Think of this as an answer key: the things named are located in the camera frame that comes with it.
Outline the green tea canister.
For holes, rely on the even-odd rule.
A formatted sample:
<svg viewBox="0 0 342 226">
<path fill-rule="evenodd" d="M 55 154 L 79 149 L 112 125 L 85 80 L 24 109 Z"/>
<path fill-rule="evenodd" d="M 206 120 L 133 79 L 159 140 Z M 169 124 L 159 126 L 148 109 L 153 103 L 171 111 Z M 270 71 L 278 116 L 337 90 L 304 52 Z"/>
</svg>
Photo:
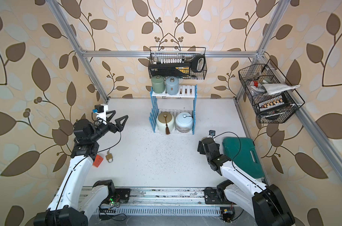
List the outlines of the green tea canister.
<svg viewBox="0 0 342 226">
<path fill-rule="evenodd" d="M 152 76 L 152 89 L 154 93 L 162 94 L 165 91 L 165 79 L 163 76 Z"/>
</svg>

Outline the blue white wooden shelf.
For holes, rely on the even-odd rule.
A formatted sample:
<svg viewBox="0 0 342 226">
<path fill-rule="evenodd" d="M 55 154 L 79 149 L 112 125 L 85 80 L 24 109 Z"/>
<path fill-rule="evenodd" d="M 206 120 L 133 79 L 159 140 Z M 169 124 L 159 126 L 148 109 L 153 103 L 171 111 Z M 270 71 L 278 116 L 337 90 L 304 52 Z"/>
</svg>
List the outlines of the blue white wooden shelf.
<svg viewBox="0 0 342 226">
<path fill-rule="evenodd" d="M 158 107 L 158 100 L 162 99 L 192 99 L 193 100 L 193 109 L 181 109 L 178 108 L 159 108 Z M 151 112 L 149 115 L 149 122 L 152 128 L 153 132 L 159 132 L 159 129 L 157 127 L 157 119 L 158 115 L 161 112 L 169 112 L 171 113 L 174 118 L 177 117 L 178 114 L 182 112 L 188 112 L 191 114 L 193 125 L 191 131 L 187 132 L 187 134 L 195 134 L 195 126 L 196 126 L 196 101 L 197 101 L 197 85 L 181 85 L 179 87 L 179 93 L 177 95 L 169 95 L 166 90 L 163 93 L 155 93 L 153 91 L 153 88 L 150 88 L 150 99 L 151 99 Z"/>
</svg>

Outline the blue tea canister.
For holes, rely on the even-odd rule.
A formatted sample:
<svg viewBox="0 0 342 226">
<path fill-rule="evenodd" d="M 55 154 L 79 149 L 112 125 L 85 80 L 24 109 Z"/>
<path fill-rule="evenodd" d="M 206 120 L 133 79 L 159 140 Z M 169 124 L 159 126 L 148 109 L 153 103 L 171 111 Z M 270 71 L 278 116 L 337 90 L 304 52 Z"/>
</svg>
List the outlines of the blue tea canister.
<svg viewBox="0 0 342 226">
<path fill-rule="evenodd" d="M 179 93 L 179 79 L 174 76 L 167 77 L 165 80 L 166 93 L 174 96 Z"/>
</svg>

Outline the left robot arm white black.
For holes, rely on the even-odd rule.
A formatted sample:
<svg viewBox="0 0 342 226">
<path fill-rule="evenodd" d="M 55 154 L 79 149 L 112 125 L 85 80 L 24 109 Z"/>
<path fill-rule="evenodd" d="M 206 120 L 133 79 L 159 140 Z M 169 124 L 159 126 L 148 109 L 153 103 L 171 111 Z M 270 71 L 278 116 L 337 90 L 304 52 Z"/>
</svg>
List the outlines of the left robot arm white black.
<svg viewBox="0 0 342 226">
<path fill-rule="evenodd" d="M 75 145 L 68 171 L 47 210 L 35 216 L 35 226 L 87 226 L 98 207 L 115 196 L 113 181 L 100 180 L 93 185 L 91 193 L 79 201 L 85 178 L 100 153 L 98 140 L 108 132 L 122 132 L 128 120 L 125 115 L 112 123 L 115 113 L 103 111 L 95 123 L 88 119 L 74 123 Z"/>
</svg>

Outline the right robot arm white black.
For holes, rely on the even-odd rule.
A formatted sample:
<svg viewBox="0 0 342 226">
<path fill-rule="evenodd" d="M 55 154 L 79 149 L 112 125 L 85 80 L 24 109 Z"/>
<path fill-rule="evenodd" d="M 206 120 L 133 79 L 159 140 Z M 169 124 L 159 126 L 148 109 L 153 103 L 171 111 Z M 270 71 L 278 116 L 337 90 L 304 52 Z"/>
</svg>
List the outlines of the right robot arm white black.
<svg viewBox="0 0 342 226">
<path fill-rule="evenodd" d="M 199 141 L 197 151 L 206 155 L 211 169 L 227 180 L 220 199 L 239 205 L 254 217 L 258 226 L 293 226 L 296 222 L 282 191 L 266 185 L 243 171 L 226 155 L 212 137 Z"/>
</svg>

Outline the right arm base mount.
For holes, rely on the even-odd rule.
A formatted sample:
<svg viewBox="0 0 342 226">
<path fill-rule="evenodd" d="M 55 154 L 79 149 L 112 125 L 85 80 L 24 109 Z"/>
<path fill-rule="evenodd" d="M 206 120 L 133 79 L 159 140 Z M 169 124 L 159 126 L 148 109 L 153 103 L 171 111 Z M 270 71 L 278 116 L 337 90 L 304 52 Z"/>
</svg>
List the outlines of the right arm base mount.
<svg viewBox="0 0 342 226">
<path fill-rule="evenodd" d="M 214 205 L 232 205 L 234 202 L 230 202 L 220 189 L 206 187 L 204 189 L 204 199 L 206 204 Z"/>
</svg>

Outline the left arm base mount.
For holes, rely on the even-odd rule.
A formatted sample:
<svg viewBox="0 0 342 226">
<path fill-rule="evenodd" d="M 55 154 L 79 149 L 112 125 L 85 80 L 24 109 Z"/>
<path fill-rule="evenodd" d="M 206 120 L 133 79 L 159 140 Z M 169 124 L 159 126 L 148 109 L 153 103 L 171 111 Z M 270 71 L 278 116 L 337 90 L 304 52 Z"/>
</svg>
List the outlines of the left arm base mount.
<svg viewBox="0 0 342 226">
<path fill-rule="evenodd" d="M 131 189 L 129 188 L 116 188 L 111 197 L 103 200 L 101 204 L 124 204 L 128 203 L 130 199 Z"/>
</svg>

